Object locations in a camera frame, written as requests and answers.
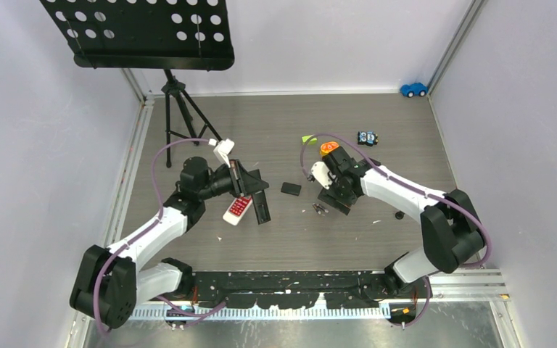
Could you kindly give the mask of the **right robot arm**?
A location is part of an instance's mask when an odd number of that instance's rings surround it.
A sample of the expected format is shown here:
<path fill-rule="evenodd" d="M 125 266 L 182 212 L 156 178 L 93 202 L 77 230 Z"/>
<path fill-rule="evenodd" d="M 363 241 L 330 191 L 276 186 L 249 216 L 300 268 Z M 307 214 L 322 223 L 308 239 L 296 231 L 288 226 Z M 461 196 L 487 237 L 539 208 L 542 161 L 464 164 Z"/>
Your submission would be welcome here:
<path fill-rule="evenodd" d="M 414 283 L 433 273 L 453 273 L 480 250 L 489 248 L 474 205 L 465 192 L 448 193 L 410 181 L 368 157 L 352 158 L 337 147 L 315 162 L 308 175 L 322 189 L 318 198 L 343 214 L 362 196 L 385 202 L 413 218 L 421 228 L 422 245 L 398 257 L 381 275 L 382 288 L 404 297 Z"/>

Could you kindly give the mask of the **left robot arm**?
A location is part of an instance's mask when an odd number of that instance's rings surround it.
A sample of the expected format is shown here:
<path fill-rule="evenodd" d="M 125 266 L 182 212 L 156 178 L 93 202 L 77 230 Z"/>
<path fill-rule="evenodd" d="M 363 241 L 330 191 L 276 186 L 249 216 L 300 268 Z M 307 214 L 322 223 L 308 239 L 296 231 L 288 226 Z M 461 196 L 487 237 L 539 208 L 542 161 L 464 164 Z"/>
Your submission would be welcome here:
<path fill-rule="evenodd" d="M 190 265 L 171 257 L 153 268 L 145 265 L 167 244 L 189 232 L 204 215 L 205 202 L 216 196 L 250 199 L 258 222 L 268 222 L 265 191 L 269 186 L 259 170 L 246 170 L 238 159 L 212 170 L 206 159 L 188 158 L 175 191 L 154 217 L 124 239 L 107 247 L 93 245 L 84 252 L 70 307 L 116 329 L 139 303 L 165 294 L 187 299 L 194 290 Z"/>

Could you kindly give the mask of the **black battery cover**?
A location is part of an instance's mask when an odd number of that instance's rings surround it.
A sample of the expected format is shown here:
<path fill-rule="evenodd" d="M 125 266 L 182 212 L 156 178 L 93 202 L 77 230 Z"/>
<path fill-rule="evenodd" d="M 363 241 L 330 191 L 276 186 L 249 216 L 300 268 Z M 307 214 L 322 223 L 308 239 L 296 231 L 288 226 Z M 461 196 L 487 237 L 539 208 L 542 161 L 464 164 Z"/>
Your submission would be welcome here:
<path fill-rule="evenodd" d="M 281 185 L 281 193 L 292 195 L 292 196 L 299 196 L 301 193 L 302 187 L 301 185 L 289 182 L 283 182 Z"/>

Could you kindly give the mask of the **black remote control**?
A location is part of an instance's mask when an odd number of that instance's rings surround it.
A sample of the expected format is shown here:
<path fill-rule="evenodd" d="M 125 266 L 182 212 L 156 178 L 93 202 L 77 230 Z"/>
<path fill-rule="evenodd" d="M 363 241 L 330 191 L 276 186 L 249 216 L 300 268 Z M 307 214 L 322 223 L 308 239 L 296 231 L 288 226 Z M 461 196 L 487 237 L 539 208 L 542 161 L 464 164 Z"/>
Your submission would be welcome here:
<path fill-rule="evenodd" d="M 252 203 L 255 210 L 255 216 L 258 225 L 262 225 L 264 223 L 271 221 L 268 201 L 264 190 L 259 191 L 252 195 Z"/>

